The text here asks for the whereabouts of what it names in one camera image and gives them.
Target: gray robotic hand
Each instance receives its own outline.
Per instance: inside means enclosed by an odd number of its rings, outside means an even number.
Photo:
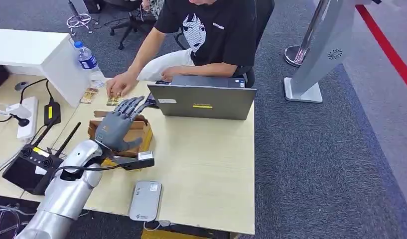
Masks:
[[[96,129],[95,141],[115,152],[127,151],[139,146],[142,143],[142,138],[125,142],[124,136],[130,130],[135,117],[148,106],[145,103],[136,109],[143,99],[144,96],[124,100],[114,111],[107,113]]]

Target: water bottle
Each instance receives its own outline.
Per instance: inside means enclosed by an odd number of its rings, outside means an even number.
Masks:
[[[76,41],[74,46],[79,50],[79,62],[83,69],[89,71],[89,80],[93,88],[104,86],[105,76],[98,67],[92,51],[83,46],[81,41]]]

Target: desk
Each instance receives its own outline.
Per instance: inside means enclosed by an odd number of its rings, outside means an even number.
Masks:
[[[140,82],[129,97],[147,96],[147,82]],[[82,125],[65,152],[88,138],[88,120],[95,110],[107,107],[105,90],[93,103],[78,106],[61,133],[60,145],[71,129]],[[165,117],[160,110],[145,109],[154,137],[151,150],[155,166],[141,171],[104,171],[85,208],[128,215],[138,180],[162,183],[157,220],[245,234],[255,233],[254,108],[246,121]],[[40,201],[25,192],[23,199]]]
[[[14,86],[22,81],[32,83],[40,80],[38,76],[26,76],[26,75],[11,75],[0,86],[0,103],[4,104],[16,104],[20,101],[21,91],[14,90]],[[65,125],[73,115],[75,108],[70,107],[64,100],[64,98],[55,90],[52,84],[49,84],[49,90],[51,91],[56,102],[61,105],[62,119],[61,123],[52,127],[42,143],[39,145],[41,148],[52,147],[57,141],[59,135],[63,131]],[[45,81],[29,87],[24,92],[24,97],[28,98],[36,96],[39,100],[38,114],[37,114],[37,130],[43,125],[43,107],[49,103],[49,94],[46,91]],[[0,165],[8,160],[23,146],[22,142],[17,140],[18,121],[11,119],[5,123],[0,123]],[[12,198],[20,198],[23,194],[23,190],[7,180],[3,179],[2,172],[0,173],[0,195]]]

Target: gray laptop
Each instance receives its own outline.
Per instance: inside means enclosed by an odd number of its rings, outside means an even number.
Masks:
[[[175,76],[148,87],[166,116],[245,120],[256,95],[241,78]]]

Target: robotic arm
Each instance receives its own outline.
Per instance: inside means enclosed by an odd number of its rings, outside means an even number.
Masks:
[[[70,152],[47,187],[36,214],[17,239],[66,237],[70,225],[78,219],[90,194],[101,180],[101,170],[106,169],[101,167],[104,159],[114,158],[114,152],[129,150],[141,144],[141,138],[124,142],[124,136],[134,118],[148,106],[143,104],[136,109],[143,99],[142,96],[122,101],[102,120],[94,140],[83,141]],[[139,161],[130,158],[130,163]]]

